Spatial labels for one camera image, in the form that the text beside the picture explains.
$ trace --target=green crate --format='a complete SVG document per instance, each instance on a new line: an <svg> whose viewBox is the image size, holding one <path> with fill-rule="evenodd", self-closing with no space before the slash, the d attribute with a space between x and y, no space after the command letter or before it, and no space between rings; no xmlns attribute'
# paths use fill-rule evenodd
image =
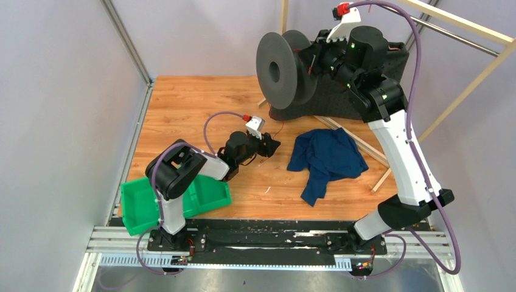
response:
<svg viewBox="0 0 516 292"><path fill-rule="evenodd" d="M123 183L122 221L130 235L141 234L158 225L159 209L148 178ZM228 183L198 175L183 194L183 215L196 216L231 204Z"/></svg>

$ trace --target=blue cloth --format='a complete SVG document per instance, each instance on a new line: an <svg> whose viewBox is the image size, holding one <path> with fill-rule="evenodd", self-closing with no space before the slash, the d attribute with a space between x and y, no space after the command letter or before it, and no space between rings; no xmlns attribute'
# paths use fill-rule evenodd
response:
<svg viewBox="0 0 516 292"><path fill-rule="evenodd" d="M324 198L326 185L343 178L358 178L369 169L355 141L342 129L316 129L296 138L287 170L308 168L310 177L301 198L312 207Z"/></svg>

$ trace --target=black mesh fabric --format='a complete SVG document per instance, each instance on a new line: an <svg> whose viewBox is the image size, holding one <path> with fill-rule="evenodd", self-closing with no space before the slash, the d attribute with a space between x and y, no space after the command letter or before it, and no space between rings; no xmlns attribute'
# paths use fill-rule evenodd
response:
<svg viewBox="0 0 516 292"><path fill-rule="evenodd" d="M408 51L403 43L389 43L391 47L401 47L401 50L391 50L387 53L383 73L398 82L403 76L408 60ZM327 74L319 78L313 97L305 104L291 104L285 109L271 107L269 116L274 120L293 120L302 116L343 117L360 120L360 115L349 101L350 93L340 83Z"/></svg>

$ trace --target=folded cloth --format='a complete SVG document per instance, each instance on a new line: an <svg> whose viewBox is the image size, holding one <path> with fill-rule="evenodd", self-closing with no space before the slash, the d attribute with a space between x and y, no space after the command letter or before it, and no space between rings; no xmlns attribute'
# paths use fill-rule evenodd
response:
<svg viewBox="0 0 516 292"><path fill-rule="evenodd" d="M310 177L301 198L312 207L324 198L326 185L343 178L358 178L369 169L355 141L342 129L315 129L296 138L287 170L308 168Z"/></svg>

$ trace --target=white wall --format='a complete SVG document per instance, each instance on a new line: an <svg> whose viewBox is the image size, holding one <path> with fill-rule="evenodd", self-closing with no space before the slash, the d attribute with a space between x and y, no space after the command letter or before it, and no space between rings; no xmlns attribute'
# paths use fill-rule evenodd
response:
<svg viewBox="0 0 516 292"><path fill-rule="evenodd" d="M158 75L256 75L256 48L267 32L279 31L281 0L114 0L152 77ZM339 0L290 0L287 29L315 39L331 29ZM395 14L360 9L365 25L382 25L391 41L410 29Z"/></svg>
<svg viewBox="0 0 516 292"><path fill-rule="evenodd" d="M447 0L440 8L516 36L513 0ZM500 50L471 33L433 22ZM418 134L493 60L430 30L422 39L422 72L414 113ZM516 269L515 72L513 54L422 143L433 173L443 187L455 193L456 201L446 209L458 235L463 255L460 278L468 292L513 291L516 285L511 275Z"/></svg>
<svg viewBox="0 0 516 292"><path fill-rule="evenodd" d="M71 291L145 85L100 1L1 1L0 35L0 291Z"/></svg>

